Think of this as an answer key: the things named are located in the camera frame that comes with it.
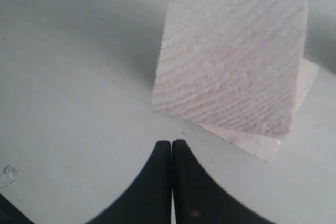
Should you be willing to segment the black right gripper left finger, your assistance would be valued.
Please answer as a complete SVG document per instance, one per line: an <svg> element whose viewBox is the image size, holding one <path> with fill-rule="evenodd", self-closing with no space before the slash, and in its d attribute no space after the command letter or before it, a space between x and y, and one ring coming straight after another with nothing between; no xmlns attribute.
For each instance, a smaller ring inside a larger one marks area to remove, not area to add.
<svg viewBox="0 0 336 224"><path fill-rule="evenodd" d="M90 223L170 223L171 143L157 141L131 185Z"/></svg>

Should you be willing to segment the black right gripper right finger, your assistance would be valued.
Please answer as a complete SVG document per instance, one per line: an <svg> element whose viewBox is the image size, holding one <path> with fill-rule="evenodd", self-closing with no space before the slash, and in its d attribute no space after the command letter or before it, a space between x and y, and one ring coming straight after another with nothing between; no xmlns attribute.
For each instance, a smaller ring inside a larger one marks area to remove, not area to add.
<svg viewBox="0 0 336 224"><path fill-rule="evenodd" d="M210 177L185 140L173 141L172 165L177 223L265 223Z"/></svg>

